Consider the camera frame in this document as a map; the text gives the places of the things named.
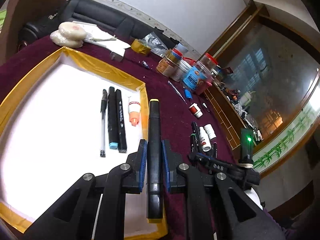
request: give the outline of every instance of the plastic jar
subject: plastic jar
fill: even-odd
[[[183,60],[186,61],[190,66],[194,66],[196,64],[196,61],[189,57],[183,57]]]
[[[197,95],[202,94],[206,89],[208,89],[209,87],[211,87],[212,84],[211,82],[205,81],[203,83],[201,83],[201,85],[197,86],[195,93]]]
[[[214,69],[211,69],[210,73],[211,73],[211,76],[207,77],[206,82],[212,83],[214,78],[218,75],[218,73]]]
[[[170,77],[178,68],[178,65],[164,57],[157,65],[157,70],[164,76]]]
[[[184,60],[179,62],[178,69],[172,74],[171,78],[175,82],[180,82],[191,69],[191,66]]]
[[[170,50],[166,56],[170,61],[172,61],[175,64],[178,64],[179,61],[182,59],[182,53],[177,50]]]
[[[177,44],[174,49],[180,51],[182,54],[186,54],[188,52],[188,49],[185,48],[181,43]]]
[[[214,68],[218,65],[217,60],[212,57],[209,53],[204,54],[204,56],[200,59],[200,62],[205,65],[208,69]]]
[[[209,69],[207,69],[200,61],[197,61],[182,80],[182,83],[193,91],[210,77],[211,73]]]

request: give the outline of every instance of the metal screw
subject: metal screw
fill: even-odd
[[[189,165],[188,164],[185,164],[185,163],[181,163],[179,165],[179,168],[182,169],[183,171],[189,169]]]
[[[124,171],[128,170],[129,168],[130,168],[130,165],[128,163],[121,164],[120,166],[120,169]]]
[[[227,177],[226,174],[224,174],[223,172],[217,173],[217,178],[218,179],[224,180],[226,177]]]
[[[91,173],[86,173],[83,175],[82,177],[84,180],[90,180],[93,178],[92,174]]]

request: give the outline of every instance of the paper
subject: paper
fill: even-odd
[[[79,24],[88,33],[87,38],[84,40],[85,42],[92,43],[100,47],[109,49],[115,52],[116,54],[121,55],[122,57],[124,56],[125,49],[130,47],[128,43],[121,41],[119,39],[115,41],[91,41],[90,40],[91,38],[111,39],[113,36],[110,35],[109,33],[106,33],[100,30],[97,25],[82,23],[77,21],[73,21],[73,22]]]

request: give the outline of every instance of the black leather sofa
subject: black leather sofa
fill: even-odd
[[[19,48],[23,48],[34,41],[49,35],[58,29],[62,22],[81,21],[93,23],[101,29],[115,34],[130,42],[142,39],[147,34],[155,32],[162,42],[172,49],[179,42],[163,34],[162,30],[151,26],[104,4],[93,0],[68,0],[58,9],[55,16],[44,17],[35,22],[28,22],[19,32]]]

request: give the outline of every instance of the sticker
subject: sticker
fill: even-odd
[[[196,109],[194,106],[189,108],[192,114],[195,114],[196,112],[198,112],[198,109]]]
[[[192,90],[201,85],[206,79],[205,75],[201,73],[196,67],[192,67],[183,82]]]

